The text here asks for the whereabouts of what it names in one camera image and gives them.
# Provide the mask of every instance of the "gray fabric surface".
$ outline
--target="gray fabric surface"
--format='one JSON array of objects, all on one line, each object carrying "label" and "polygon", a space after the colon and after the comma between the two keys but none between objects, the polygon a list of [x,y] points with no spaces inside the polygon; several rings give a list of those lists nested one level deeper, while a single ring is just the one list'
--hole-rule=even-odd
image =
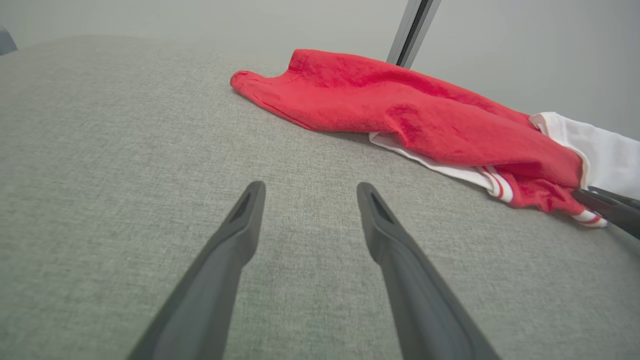
[{"label": "gray fabric surface", "polygon": [[260,59],[76,37],[0,57],[0,358],[121,359],[245,186],[267,184],[227,359],[398,359],[368,181],[504,359],[637,359],[640,247],[511,209],[228,85]]}]

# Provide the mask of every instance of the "gray wall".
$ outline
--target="gray wall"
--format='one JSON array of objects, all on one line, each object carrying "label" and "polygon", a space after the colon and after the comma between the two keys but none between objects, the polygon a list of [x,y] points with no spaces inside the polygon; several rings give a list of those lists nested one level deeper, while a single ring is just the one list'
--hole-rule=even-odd
[{"label": "gray wall", "polygon": [[295,48],[386,60],[406,0],[0,0],[18,48],[70,35],[207,42],[285,67]]},{"label": "gray wall", "polygon": [[639,0],[442,0],[412,69],[640,140]]}]

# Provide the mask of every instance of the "gray tablecloth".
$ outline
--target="gray tablecloth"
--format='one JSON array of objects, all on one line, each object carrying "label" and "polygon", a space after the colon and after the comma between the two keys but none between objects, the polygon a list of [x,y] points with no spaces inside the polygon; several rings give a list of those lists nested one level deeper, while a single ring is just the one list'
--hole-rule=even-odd
[{"label": "gray tablecloth", "polygon": [[401,357],[360,181],[505,359],[640,357],[637,240],[290,124],[228,85],[286,64],[208,48],[75,37],[0,56],[1,359],[124,358],[256,179],[266,208],[227,359]]}]

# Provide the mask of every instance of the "metal frame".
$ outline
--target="metal frame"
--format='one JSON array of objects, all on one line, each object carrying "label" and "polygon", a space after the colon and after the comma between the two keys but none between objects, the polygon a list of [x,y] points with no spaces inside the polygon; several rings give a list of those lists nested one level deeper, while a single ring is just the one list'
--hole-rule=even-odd
[{"label": "metal frame", "polygon": [[438,6],[440,6],[440,0],[408,0],[396,38],[387,57],[388,63],[411,67]]}]

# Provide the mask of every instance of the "red cloth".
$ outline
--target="red cloth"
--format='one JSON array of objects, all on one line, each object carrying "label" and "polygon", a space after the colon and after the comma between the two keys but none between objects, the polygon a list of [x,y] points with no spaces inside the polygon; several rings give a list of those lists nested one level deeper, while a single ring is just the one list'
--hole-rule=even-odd
[{"label": "red cloth", "polygon": [[395,133],[407,149],[451,165],[493,165],[514,207],[579,215],[570,195],[582,162],[529,116],[427,75],[361,56],[296,50],[281,76],[239,71],[231,86],[258,106],[313,131]]}]

